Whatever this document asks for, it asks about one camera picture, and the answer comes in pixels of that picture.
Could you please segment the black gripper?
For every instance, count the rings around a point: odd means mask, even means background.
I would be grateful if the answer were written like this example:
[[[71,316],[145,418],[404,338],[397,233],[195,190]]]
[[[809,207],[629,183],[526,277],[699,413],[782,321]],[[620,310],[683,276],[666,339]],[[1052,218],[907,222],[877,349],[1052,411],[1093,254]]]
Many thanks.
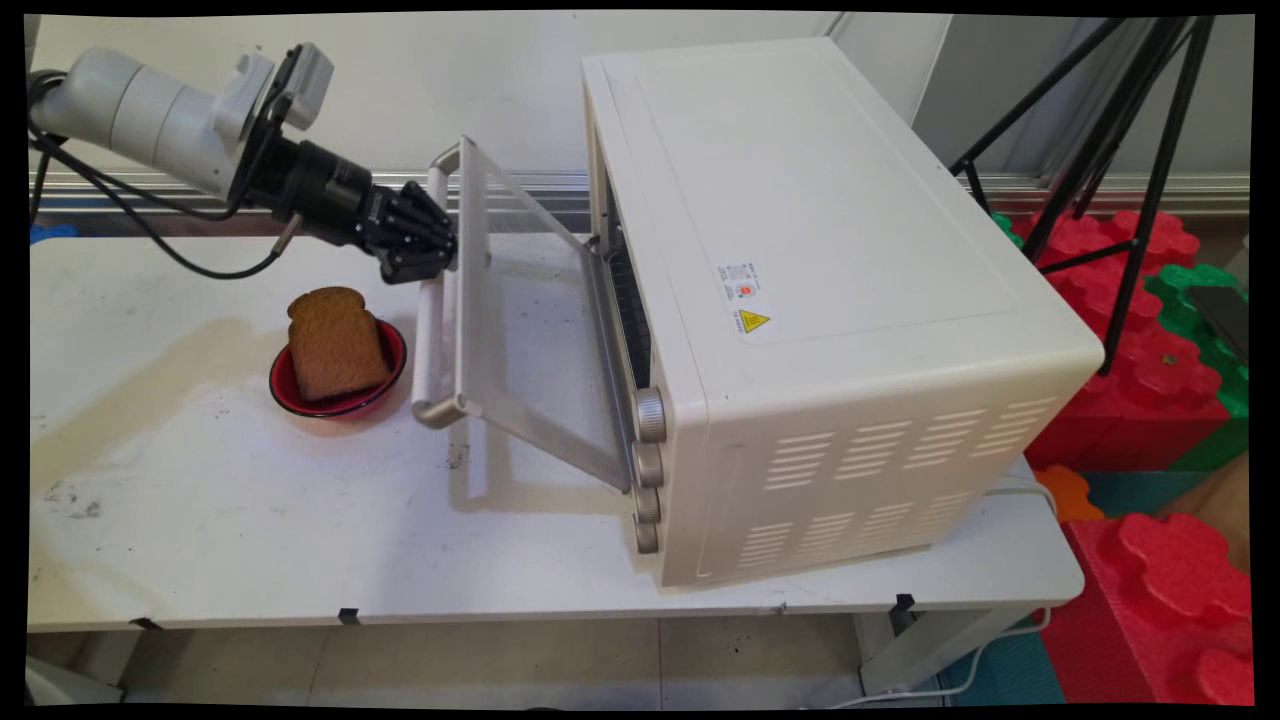
[[[269,140],[255,161],[255,205],[335,246],[372,251],[387,232],[408,249],[379,249],[385,284],[433,281],[454,265],[457,237],[445,209],[417,181],[399,190],[375,184],[372,173],[316,143]]]

